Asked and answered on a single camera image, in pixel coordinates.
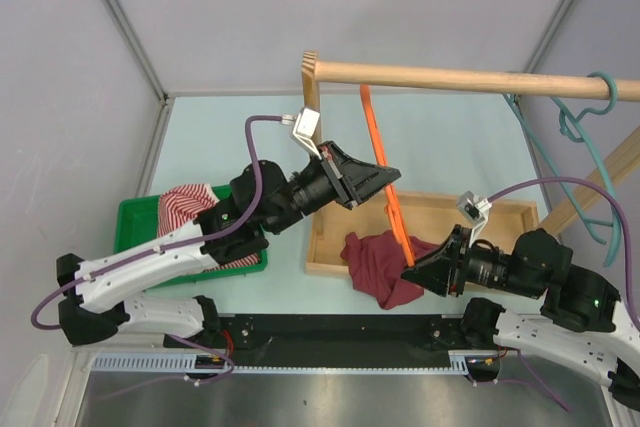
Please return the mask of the maroon tank top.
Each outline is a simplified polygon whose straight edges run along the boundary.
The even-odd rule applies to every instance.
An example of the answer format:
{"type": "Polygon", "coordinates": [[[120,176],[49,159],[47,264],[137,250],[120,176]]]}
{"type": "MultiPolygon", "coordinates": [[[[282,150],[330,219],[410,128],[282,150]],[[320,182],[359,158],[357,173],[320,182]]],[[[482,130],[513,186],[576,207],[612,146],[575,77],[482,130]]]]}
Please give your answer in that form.
{"type": "Polygon", "coordinates": [[[374,298],[383,310],[424,295],[422,287],[401,278],[406,259],[390,230],[366,237],[349,233],[340,257],[346,262],[353,289],[374,298]]]}

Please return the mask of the red white striped tank top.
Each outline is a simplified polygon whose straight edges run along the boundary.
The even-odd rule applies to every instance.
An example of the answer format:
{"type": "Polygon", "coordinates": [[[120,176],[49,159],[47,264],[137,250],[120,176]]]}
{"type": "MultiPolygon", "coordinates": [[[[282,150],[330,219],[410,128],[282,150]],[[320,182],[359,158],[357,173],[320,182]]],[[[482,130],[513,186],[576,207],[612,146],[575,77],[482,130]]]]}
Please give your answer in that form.
{"type": "MultiPolygon", "coordinates": [[[[184,184],[166,191],[158,200],[157,236],[162,237],[176,230],[193,220],[201,211],[212,208],[222,199],[228,198],[230,194],[231,189],[228,185],[212,187],[210,184],[184,184]]],[[[223,266],[205,269],[202,274],[262,271],[265,269],[265,259],[265,253],[251,254],[223,266]]]]}

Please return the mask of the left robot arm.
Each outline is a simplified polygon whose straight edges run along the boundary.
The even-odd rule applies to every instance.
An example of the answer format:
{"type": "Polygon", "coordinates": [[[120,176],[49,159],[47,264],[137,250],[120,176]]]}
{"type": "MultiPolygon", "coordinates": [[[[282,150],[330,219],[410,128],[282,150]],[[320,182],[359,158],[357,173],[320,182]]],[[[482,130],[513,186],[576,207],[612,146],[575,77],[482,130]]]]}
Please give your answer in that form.
{"type": "Polygon", "coordinates": [[[257,254],[268,247],[268,234],[332,202],[353,209],[400,176],[396,168],[352,158],[333,141],[290,176],[261,160],[231,181],[228,197],[162,237],[102,259],[58,258],[57,280],[65,290],[59,325],[74,346],[122,332],[162,334],[168,345],[186,339],[210,346],[222,330],[212,299],[151,297],[146,289],[257,254]]]}

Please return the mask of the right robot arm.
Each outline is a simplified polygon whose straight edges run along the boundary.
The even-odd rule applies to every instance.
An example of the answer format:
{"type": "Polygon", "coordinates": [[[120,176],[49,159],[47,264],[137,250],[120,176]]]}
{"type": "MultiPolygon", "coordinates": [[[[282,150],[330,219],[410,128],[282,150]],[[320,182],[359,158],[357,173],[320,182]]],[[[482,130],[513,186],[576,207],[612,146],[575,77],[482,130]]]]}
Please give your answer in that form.
{"type": "Polygon", "coordinates": [[[639,408],[639,328],[621,294],[600,274],[572,262],[573,252],[542,229],[519,236],[511,253],[472,240],[461,225],[434,251],[405,268],[403,280],[441,297],[468,284],[542,302],[537,324],[487,298],[473,297],[461,323],[473,348],[525,350],[568,367],[639,408]]]}

